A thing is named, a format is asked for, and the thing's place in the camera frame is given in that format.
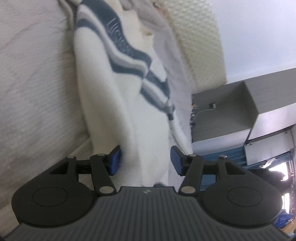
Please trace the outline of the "white blue striped fleece sweater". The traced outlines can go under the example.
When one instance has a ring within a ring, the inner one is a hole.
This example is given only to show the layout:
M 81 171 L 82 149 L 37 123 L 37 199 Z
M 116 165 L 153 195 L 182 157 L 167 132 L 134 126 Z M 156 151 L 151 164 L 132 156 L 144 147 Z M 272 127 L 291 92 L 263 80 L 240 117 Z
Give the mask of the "white blue striped fleece sweater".
M 170 161 L 178 146 L 192 153 L 170 75 L 154 50 L 154 34 L 120 1 L 61 1 L 74 32 L 79 96 L 94 154 L 119 146 L 114 177 L 121 186 L 179 187 Z

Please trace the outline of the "grey bed duvet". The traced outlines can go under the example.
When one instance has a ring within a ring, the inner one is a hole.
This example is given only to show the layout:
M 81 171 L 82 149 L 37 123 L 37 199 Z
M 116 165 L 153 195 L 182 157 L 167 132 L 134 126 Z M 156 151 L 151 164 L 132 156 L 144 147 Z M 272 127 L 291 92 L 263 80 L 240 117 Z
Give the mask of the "grey bed duvet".
M 18 226 L 15 191 L 92 146 L 80 106 L 66 1 L 1 1 L 1 236 Z

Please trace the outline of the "grey wardrobe cabinet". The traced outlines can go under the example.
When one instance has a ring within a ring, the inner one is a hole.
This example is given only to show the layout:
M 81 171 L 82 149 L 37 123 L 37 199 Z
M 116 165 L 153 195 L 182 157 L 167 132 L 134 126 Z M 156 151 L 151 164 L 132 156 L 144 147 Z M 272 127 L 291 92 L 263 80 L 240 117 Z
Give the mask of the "grey wardrobe cabinet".
M 295 69 L 262 75 L 193 95 L 193 151 L 242 148 L 252 165 L 295 150 Z

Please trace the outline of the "pink pillow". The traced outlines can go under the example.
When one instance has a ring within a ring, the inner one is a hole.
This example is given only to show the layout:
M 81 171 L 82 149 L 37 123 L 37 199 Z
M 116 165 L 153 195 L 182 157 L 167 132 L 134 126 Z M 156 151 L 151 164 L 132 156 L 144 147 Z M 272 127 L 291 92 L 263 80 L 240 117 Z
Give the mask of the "pink pillow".
M 161 16 L 166 18 L 166 11 L 162 8 L 162 6 L 159 3 L 153 2 L 153 6 L 156 8 L 156 10 L 159 12 Z

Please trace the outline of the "cream quilted headboard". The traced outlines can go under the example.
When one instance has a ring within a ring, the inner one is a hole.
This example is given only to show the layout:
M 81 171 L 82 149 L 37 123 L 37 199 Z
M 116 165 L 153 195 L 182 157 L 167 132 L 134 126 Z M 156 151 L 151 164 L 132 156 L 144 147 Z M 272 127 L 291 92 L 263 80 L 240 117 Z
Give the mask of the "cream quilted headboard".
M 224 53 L 210 1 L 156 1 L 185 61 L 193 93 L 226 84 Z

